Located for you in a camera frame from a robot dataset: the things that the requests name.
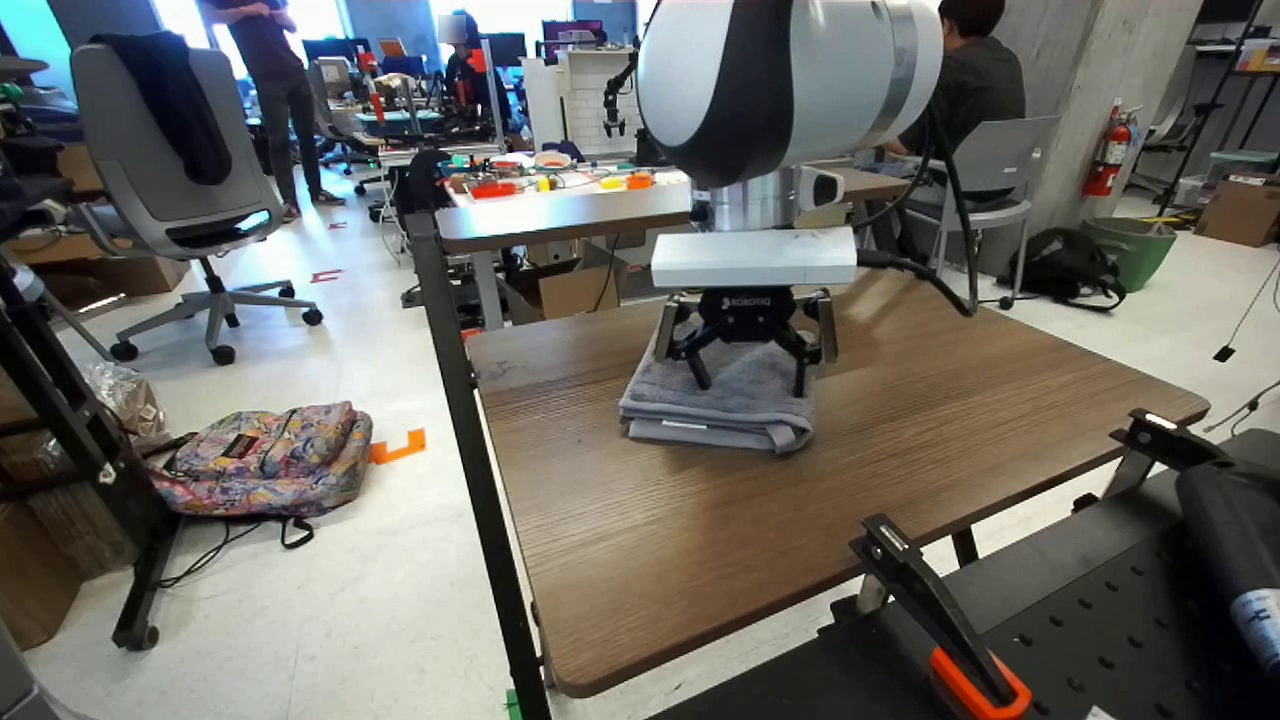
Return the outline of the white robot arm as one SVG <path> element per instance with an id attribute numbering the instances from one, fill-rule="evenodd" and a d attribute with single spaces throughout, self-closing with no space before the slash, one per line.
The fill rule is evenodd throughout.
<path id="1" fill-rule="evenodd" d="M 934 0 L 662 0 L 640 45 L 640 117 L 696 191 L 806 182 L 813 158 L 904 130 L 946 64 Z M 857 274 L 854 227 L 745 219 L 715 205 L 706 230 L 665 230 L 653 281 L 696 291 L 702 326 L 662 353 L 707 386 L 707 343 L 764 339 L 806 397 L 822 343 L 793 326 L 796 287 Z"/>

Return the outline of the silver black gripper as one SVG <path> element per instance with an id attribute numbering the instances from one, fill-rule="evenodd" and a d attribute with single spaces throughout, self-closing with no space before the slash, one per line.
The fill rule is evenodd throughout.
<path id="1" fill-rule="evenodd" d="M 854 274 L 847 227 L 665 230 L 653 246 L 653 281 L 665 291 L 691 291 L 706 320 L 678 339 L 696 386 L 713 386 L 702 356 L 713 339 L 778 339 L 796 362 L 793 397 L 806 397 L 808 366 L 826 356 L 793 326 L 796 287 L 841 287 Z"/>

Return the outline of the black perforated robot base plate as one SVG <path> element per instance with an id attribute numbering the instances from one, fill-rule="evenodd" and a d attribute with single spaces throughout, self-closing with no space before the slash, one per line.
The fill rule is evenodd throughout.
<path id="1" fill-rule="evenodd" d="M 948 592 L 1034 688 L 1028 720 L 1280 720 L 1168 472 L 951 573 Z M 925 655 L 908 611 L 844 615 L 662 720 L 962 720 Z"/>

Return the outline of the white board behind small arm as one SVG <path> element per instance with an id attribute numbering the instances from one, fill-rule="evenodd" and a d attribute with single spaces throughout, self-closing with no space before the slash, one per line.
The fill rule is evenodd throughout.
<path id="1" fill-rule="evenodd" d="M 603 85 L 623 69 L 623 49 L 569 49 L 565 69 L 565 112 L 569 112 L 569 139 L 585 154 L 632 154 L 632 134 L 603 134 Z M 636 130 L 640 106 L 636 106 L 636 85 L 623 85 L 622 91 L 622 117 Z"/>

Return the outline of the small black robot arm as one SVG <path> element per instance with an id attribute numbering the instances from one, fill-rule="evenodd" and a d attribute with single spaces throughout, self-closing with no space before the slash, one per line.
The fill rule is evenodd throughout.
<path id="1" fill-rule="evenodd" d="M 636 144 L 636 153 L 632 153 L 636 165 L 665 165 L 665 153 L 656 147 L 653 130 L 644 123 L 632 130 L 623 123 L 623 117 L 622 117 L 622 91 L 636 70 L 636 55 L 640 51 L 632 49 L 623 69 L 616 77 L 608 77 L 608 85 L 603 85 L 603 134 L 623 134 L 629 130 L 632 144 Z"/>

